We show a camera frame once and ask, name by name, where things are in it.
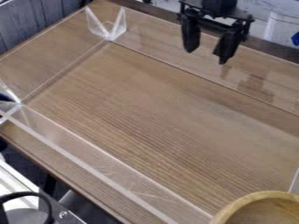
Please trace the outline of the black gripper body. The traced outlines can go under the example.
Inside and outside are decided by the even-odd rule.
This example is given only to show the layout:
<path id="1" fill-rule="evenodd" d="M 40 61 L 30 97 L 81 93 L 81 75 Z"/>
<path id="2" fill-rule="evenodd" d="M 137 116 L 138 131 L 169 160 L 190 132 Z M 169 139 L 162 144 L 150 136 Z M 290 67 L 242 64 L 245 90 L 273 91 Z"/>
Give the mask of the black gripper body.
<path id="1" fill-rule="evenodd" d="M 238 0 L 179 0 L 181 24 L 191 20 L 194 25 L 202 25 L 217 32 L 235 30 L 243 40 L 249 38 L 254 16 L 238 7 Z"/>

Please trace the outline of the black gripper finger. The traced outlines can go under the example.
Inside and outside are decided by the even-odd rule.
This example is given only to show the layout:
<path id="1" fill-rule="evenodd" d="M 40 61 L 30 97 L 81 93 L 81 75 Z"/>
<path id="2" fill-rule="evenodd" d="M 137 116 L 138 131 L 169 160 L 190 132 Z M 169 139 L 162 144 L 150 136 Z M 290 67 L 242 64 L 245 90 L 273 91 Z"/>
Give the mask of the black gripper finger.
<path id="1" fill-rule="evenodd" d="M 186 12 L 182 15 L 182 42 L 187 53 L 193 53 L 201 46 L 202 28 L 199 27 L 199 13 Z"/>
<path id="2" fill-rule="evenodd" d="M 226 64 L 230 58 L 235 55 L 242 39 L 243 34 L 241 31 L 230 30 L 222 34 L 213 52 L 219 57 L 221 65 Z"/>

